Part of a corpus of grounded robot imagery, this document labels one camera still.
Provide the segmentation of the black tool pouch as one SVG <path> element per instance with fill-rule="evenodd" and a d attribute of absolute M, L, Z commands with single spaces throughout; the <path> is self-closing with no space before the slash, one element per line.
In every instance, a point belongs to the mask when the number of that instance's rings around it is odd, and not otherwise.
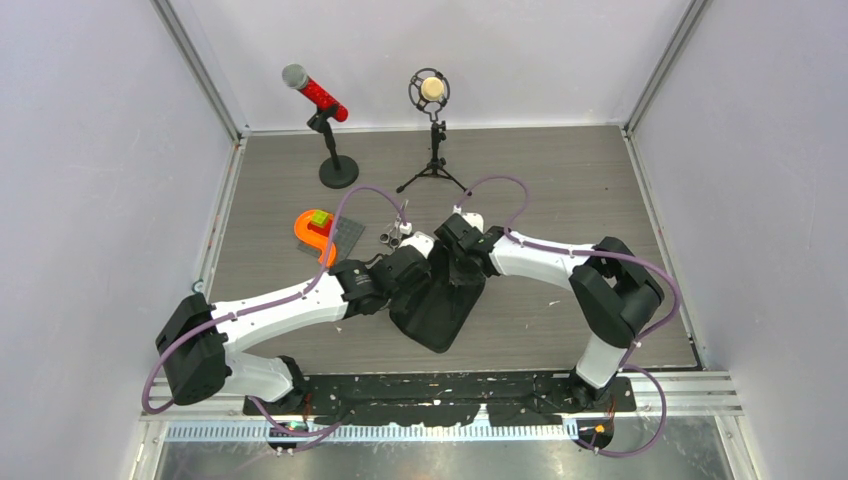
<path fill-rule="evenodd" d="M 428 262 L 428 274 L 400 293 L 389 317 L 408 338 L 441 354 L 449 350 L 481 297 L 486 276 L 477 266 L 458 265 L 444 251 L 432 253 Z"/>

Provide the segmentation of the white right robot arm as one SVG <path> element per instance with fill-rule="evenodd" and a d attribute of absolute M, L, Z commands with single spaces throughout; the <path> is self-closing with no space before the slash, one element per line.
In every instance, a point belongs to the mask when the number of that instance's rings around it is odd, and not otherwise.
<path fill-rule="evenodd" d="M 665 298 L 646 262 L 614 237 L 595 245 L 557 243 L 500 226 L 482 231 L 459 213 L 435 235 L 449 266 L 474 279 L 518 276 L 571 292 L 591 335 L 566 390 L 577 406 L 589 411 L 610 398 L 612 380 Z"/>

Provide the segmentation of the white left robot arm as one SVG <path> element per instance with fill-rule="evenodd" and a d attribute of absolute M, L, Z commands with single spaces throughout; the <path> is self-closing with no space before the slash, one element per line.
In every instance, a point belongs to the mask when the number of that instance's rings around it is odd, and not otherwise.
<path fill-rule="evenodd" d="M 315 280 L 253 298 L 210 304 L 201 293 L 183 298 L 156 337 L 171 404 L 185 406 L 218 393 L 252 396 L 280 412 L 298 412 L 307 389 L 296 362 L 249 349 L 308 326 L 373 315 L 423 284 L 431 242 L 408 240 L 368 266 L 344 260 Z"/>

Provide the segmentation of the silver hair scissors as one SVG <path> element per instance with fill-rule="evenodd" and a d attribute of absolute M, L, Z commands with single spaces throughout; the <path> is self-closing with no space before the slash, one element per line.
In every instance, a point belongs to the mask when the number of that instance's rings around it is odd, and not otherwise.
<path fill-rule="evenodd" d="M 401 242 L 411 233 L 412 224 L 404 220 L 406 208 L 409 201 L 405 199 L 401 204 L 401 212 L 395 217 L 388 229 L 379 236 L 379 242 L 391 250 L 396 250 Z"/>

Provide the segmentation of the orange curved toy slide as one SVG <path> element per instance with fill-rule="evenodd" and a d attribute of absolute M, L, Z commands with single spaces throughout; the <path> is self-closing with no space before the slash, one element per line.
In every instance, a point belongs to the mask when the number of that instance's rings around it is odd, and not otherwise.
<path fill-rule="evenodd" d="M 307 223 L 314 210 L 316 209 L 307 210 L 297 218 L 294 223 L 294 234 L 300 242 L 318 251 L 320 262 L 326 262 L 327 266 L 332 266 L 337 257 L 337 248 L 330 242 L 330 234 L 324 237 L 307 229 Z"/>

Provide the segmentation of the red toy block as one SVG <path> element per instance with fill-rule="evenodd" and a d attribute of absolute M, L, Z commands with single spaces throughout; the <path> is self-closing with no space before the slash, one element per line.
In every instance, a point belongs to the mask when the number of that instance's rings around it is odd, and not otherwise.
<path fill-rule="evenodd" d="M 307 229 L 316 235 L 328 237 L 334 223 L 334 215 L 323 210 L 315 210 L 307 223 Z"/>

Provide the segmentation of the black tripod microphone stand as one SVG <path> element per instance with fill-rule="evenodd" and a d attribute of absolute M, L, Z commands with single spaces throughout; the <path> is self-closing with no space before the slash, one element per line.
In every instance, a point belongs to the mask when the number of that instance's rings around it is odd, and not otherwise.
<path fill-rule="evenodd" d="M 413 175 L 408 181 L 396 188 L 396 192 L 398 194 L 403 193 L 407 187 L 409 187 L 413 182 L 418 179 L 437 178 L 451 181 L 463 191 L 463 194 L 465 196 L 472 195 L 472 192 L 468 188 L 466 188 L 459 180 L 457 180 L 452 174 L 450 174 L 445 168 L 446 160 L 440 155 L 439 148 L 441 143 L 446 138 L 446 122 L 432 122 L 430 126 L 430 159 L 424 168 L 422 168 L 419 172 Z"/>

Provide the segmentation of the lime green toy brick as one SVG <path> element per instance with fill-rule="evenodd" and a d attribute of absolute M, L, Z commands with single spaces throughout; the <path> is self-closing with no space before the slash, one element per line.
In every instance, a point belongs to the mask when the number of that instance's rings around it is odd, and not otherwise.
<path fill-rule="evenodd" d="M 324 210 L 314 210 L 310 219 L 310 223 L 317 228 L 325 228 L 333 220 L 333 215 Z"/>

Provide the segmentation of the black round-base microphone stand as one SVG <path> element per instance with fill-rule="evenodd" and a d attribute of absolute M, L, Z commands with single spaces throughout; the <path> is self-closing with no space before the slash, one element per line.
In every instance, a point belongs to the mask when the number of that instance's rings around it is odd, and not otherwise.
<path fill-rule="evenodd" d="M 320 133 L 329 151 L 329 157 L 319 168 L 320 182 L 330 189 L 343 189 L 352 185 L 359 176 L 357 162 L 349 156 L 339 155 L 330 119 L 338 113 L 339 105 L 326 109 L 317 108 L 316 113 L 307 121 L 307 126 Z"/>

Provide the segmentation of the beige condenser microphone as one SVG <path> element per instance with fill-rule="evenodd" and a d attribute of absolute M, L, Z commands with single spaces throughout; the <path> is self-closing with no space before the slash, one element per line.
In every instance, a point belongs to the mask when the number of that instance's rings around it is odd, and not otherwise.
<path fill-rule="evenodd" d="M 431 104 L 443 108 L 450 98 L 449 81 L 435 68 L 422 68 L 411 76 L 408 96 L 412 105 L 420 111 L 424 111 Z"/>

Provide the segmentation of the red handheld microphone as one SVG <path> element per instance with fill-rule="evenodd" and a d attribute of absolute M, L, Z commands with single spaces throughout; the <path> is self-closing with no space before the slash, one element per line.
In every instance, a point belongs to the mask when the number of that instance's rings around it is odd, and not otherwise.
<path fill-rule="evenodd" d="M 296 63 L 286 65 L 281 72 L 284 84 L 310 100 L 318 109 L 324 111 L 335 108 L 332 117 L 345 122 L 349 117 L 348 109 L 312 79 L 305 68 Z"/>

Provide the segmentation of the grey studded base plate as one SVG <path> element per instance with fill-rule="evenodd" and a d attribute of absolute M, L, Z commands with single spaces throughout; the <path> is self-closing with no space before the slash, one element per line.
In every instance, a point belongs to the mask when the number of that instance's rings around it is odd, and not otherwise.
<path fill-rule="evenodd" d="M 339 226 L 336 229 L 334 244 L 337 248 L 337 257 L 338 260 L 345 259 L 353 250 L 354 246 L 359 241 L 361 235 L 365 230 L 365 226 L 357 221 L 351 220 L 347 217 L 341 217 L 339 219 Z M 315 259 L 319 260 L 319 253 L 316 249 L 313 249 L 298 240 L 297 248 Z"/>

